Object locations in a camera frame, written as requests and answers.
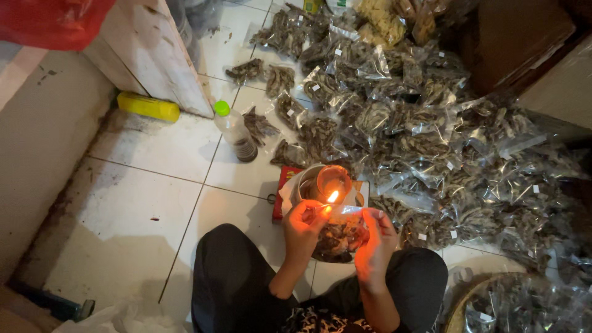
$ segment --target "red plastic bag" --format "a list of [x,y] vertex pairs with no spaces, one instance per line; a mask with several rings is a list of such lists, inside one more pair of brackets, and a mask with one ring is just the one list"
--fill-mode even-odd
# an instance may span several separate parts
[[83,50],[115,0],[0,0],[0,40],[50,50]]

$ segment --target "black pants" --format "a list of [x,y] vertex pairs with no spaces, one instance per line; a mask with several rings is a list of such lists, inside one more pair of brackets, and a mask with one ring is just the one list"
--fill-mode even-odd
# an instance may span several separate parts
[[[236,320],[252,307],[256,296],[275,272],[251,240],[233,225],[225,224],[200,240],[195,254],[191,315],[198,332],[249,331]],[[437,253],[410,248],[392,255],[387,286],[401,317],[397,332],[425,333],[434,323],[442,303],[448,270]],[[344,318],[363,318],[356,277],[301,306],[315,305]],[[292,296],[290,307],[298,306]]]

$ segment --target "white plastic bag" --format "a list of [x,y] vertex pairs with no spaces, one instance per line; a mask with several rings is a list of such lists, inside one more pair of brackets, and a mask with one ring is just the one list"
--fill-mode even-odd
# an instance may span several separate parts
[[122,300],[89,318],[67,321],[53,333],[187,333],[180,323],[163,315],[156,302],[134,297]]

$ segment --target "yellow bottle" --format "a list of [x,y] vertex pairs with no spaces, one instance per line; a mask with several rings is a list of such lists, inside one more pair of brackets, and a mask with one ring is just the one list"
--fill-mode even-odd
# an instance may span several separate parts
[[128,112],[154,117],[173,123],[179,119],[179,106],[173,102],[161,101],[155,98],[123,91],[117,96],[119,108]]

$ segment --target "person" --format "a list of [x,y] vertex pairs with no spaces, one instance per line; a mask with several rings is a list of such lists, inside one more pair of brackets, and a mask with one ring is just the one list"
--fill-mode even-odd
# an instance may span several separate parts
[[200,240],[191,315],[196,332],[420,332],[442,303],[448,270],[424,248],[395,252],[398,236],[387,215],[362,210],[369,239],[354,258],[356,275],[298,304],[292,295],[327,216],[303,200],[284,217],[285,259],[278,272],[237,227],[223,224]]

